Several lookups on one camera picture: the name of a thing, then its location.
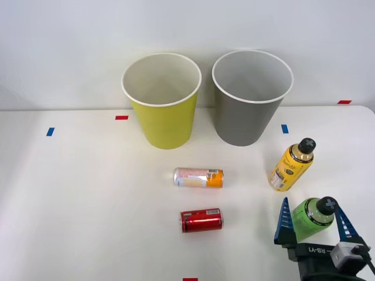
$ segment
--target bottle cap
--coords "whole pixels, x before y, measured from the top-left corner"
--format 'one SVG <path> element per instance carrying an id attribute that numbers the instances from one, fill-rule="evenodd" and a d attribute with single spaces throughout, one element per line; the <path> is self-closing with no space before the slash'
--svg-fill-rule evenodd
<path id="1" fill-rule="evenodd" d="M 298 145 L 299 151 L 310 154 L 316 148 L 316 142 L 311 138 L 304 138 Z"/>
<path id="2" fill-rule="evenodd" d="M 326 196 L 316 202 L 316 207 L 323 215 L 332 215 L 339 207 L 339 204 L 334 198 Z"/>

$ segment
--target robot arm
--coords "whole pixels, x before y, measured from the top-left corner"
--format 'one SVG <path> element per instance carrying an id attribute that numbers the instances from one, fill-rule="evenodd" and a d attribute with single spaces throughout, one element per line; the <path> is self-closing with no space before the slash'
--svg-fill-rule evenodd
<path id="1" fill-rule="evenodd" d="M 370 247 L 358 235 L 341 208 L 336 213 L 340 242 L 336 246 L 297 243 L 288 198 L 279 215 L 274 243 L 287 248 L 291 261 L 298 262 L 302 281 L 364 281 L 356 277 L 366 265 L 375 274 L 369 255 Z"/>

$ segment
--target white table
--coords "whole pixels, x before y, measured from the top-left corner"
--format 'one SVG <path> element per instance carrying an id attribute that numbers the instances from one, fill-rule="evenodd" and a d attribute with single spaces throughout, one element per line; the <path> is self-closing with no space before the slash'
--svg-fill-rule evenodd
<path id="1" fill-rule="evenodd" d="M 299 281 L 273 244 L 285 196 L 292 208 L 333 196 L 375 246 L 371 110 L 282 107 L 248 147 L 223 142 L 212 117 L 197 109 L 190 140 L 160 150 L 132 110 L 0 112 L 0 280 Z M 316 140 L 314 164 L 275 192 L 268 173 L 304 137 Z M 223 169 L 224 188 L 173 186 L 175 167 Z M 222 230 L 181 233 L 179 212 L 210 207 L 221 208 Z M 336 224 L 308 241 L 335 245 Z"/>

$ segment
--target soda can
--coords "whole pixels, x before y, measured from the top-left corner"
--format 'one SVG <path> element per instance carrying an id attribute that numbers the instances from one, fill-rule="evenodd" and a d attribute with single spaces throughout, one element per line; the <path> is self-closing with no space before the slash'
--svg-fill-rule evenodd
<path id="1" fill-rule="evenodd" d="M 223 187 L 223 170 L 176 168 L 174 182 L 177 186 Z"/>
<path id="2" fill-rule="evenodd" d="M 222 229 L 223 217 L 220 209 L 181 212 L 182 232 L 197 232 Z"/>

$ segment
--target plastic bottle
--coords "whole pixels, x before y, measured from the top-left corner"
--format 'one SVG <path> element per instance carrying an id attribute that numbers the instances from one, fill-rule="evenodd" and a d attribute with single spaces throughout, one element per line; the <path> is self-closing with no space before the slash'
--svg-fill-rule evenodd
<path id="1" fill-rule="evenodd" d="M 268 178 L 276 191 L 287 191 L 306 172 L 314 159 L 316 147 L 313 139 L 305 138 L 290 146 Z"/>
<path id="2" fill-rule="evenodd" d="M 297 241 L 329 227 L 335 219 L 338 202 L 332 197 L 308 198 L 291 213 Z"/>

